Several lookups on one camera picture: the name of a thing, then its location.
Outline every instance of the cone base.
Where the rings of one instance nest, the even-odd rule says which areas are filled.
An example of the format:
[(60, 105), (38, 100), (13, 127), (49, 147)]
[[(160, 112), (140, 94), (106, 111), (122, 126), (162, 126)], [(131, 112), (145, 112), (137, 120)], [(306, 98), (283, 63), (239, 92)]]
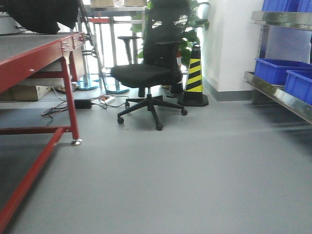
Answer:
[(184, 100), (184, 93), (177, 96), (177, 103), (182, 106), (207, 106), (209, 105), (208, 97), (202, 95), (201, 100)]

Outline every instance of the red workbench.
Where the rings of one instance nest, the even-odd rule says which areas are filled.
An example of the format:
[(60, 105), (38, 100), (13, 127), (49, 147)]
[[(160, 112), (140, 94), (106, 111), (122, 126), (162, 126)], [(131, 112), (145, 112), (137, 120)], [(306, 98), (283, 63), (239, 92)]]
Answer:
[[(69, 126), (0, 129), (0, 135), (53, 133), (48, 144), (0, 211), (0, 234), (9, 223), (63, 133), (72, 133), (73, 145), (81, 144), (71, 81), (78, 81), (75, 67), (77, 56), (74, 54), (81, 51), (83, 43), (82, 33), (0, 36), (0, 93), (27, 78), (63, 78), (70, 119)], [(61, 63), (61, 71), (40, 72), (42, 68), (56, 60)]]

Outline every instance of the chair backrest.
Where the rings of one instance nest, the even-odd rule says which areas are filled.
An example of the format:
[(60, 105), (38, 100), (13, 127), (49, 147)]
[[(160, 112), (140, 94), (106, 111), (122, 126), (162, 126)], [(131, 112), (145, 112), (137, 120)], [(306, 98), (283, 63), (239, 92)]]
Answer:
[(189, 3), (187, 0), (152, 0), (152, 4), (145, 32), (144, 63), (178, 69), (175, 57), (178, 48), (172, 51), (156, 43), (182, 41), (190, 16)]

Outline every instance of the chair seat cushion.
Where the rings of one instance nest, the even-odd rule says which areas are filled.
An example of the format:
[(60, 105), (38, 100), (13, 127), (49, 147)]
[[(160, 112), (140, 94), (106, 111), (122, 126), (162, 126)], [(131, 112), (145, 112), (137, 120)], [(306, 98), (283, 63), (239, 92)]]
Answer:
[(111, 69), (112, 77), (131, 88), (159, 85), (169, 80), (170, 75), (170, 69), (144, 63), (116, 66)]

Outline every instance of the chair star base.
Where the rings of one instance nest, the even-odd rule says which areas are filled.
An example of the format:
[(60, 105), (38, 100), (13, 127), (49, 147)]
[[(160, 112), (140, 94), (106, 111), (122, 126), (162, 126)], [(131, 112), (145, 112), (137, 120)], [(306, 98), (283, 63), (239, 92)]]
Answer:
[[(132, 107), (130, 107), (129, 101), (136, 102), (136, 104), (133, 105)], [(147, 106), (147, 110), (150, 111), (153, 115), (153, 118), (154, 118), (155, 123), (156, 123), (156, 129), (158, 131), (161, 131), (163, 126), (159, 122), (159, 119), (158, 119), (158, 116), (157, 116), (157, 113), (156, 113), (154, 106), (164, 106), (164, 107), (180, 109), (181, 114), (183, 116), (187, 115), (187, 110), (184, 109), (184, 106), (163, 101), (162, 96), (152, 97), (151, 94), (148, 94), (146, 98), (126, 99), (125, 106), (126, 106), (126, 109), (117, 114), (117, 121), (119, 124), (123, 124), (123, 122), (124, 122), (123, 117), (121, 117), (122, 115), (128, 114), (132, 111), (135, 111), (135, 110), (140, 109), (144, 106)]]

